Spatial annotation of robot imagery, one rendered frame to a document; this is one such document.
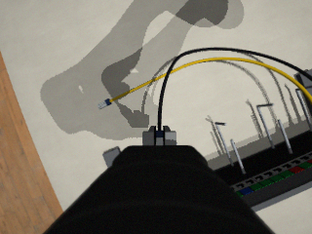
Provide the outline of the white network cable plug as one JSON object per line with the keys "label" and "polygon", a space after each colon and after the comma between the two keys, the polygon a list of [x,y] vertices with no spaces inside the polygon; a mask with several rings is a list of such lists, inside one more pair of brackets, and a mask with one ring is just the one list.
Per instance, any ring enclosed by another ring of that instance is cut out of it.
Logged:
{"label": "white network cable plug", "polygon": [[102,109],[102,108],[104,108],[105,106],[110,105],[110,104],[112,104],[112,103],[110,102],[110,99],[108,98],[108,99],[106,99],[105,101],[103,101],[103,102],[97,104],[97,107],[98,107],[98,109]]}

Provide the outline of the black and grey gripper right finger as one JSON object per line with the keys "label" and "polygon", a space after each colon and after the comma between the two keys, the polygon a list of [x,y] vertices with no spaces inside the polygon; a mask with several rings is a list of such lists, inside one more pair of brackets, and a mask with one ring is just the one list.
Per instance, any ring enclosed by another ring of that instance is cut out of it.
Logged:
{"label": "black and grey gripper right finger", "polygon": [[176,131],[171,131],[169,126],[163,126],[164,145],[176,145]]}

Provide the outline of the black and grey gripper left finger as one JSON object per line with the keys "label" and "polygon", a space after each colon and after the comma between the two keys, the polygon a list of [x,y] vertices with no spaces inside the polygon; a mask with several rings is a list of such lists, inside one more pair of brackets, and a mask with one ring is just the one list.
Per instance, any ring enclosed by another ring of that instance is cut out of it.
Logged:
{"label": "black and grey gripper left finger", "polygon": [[142,145],[156,145],[156,126],[142,132]]}

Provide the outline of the black cable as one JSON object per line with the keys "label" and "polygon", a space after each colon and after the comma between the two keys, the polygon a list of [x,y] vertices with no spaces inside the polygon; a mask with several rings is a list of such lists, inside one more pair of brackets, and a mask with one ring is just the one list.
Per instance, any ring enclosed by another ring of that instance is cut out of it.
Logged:
{"label": "black cable", "polygon": [[195,49],[195,50],[190,50],[187,52],[184,52],[182,54],[180,54],[178,57],[175,58],[175,60],[172,62],[171,66],[169,67],[167,74],[165,76],[163,85],[162,85],[162,89],[161,89],[161,94],[160,94],[160,99],[159,99],[159,107],[158,107],[158,131],[162,131],[162,105],[163,105],[163,98],[164,98],[164,92],[165,92],[165,88],[167,85],[167,81],[169,78],[169,75],[174,67],[174,65],[176,64],[176,62],[183,56],[187,55],[187,54],[191,54],[191,53],[195,53],[195,52],[200,52],[200,51],[211,51],[211,50],[222,50],[222,51],[234,51],[234,52],[241,52],[241,53],[247,53],[247,54],[252,54],[252,55],[256,55],[256,56],[260,56],[260,57],[264,57],[267,59],[272,59],[275,61],[278,61],[281,64],[284,64],[294,70],[296,70],[297,72],[301,73],[302,75],[304,75],[305,77],[307,77],[310,81],[312,81],[312,76],[309,75],[308,73],[306,73],[305,71],[303,71],[302,69],[286,62],[283,61],[281,59],[278,58],[274,58],[265,54],[261,54],[261,53],[257,53],[257,52],[252,52],[252,51],[247,51],[247,50],[241,50],[241,49],[233,49],[233,48],[201,48],[201,49]]}

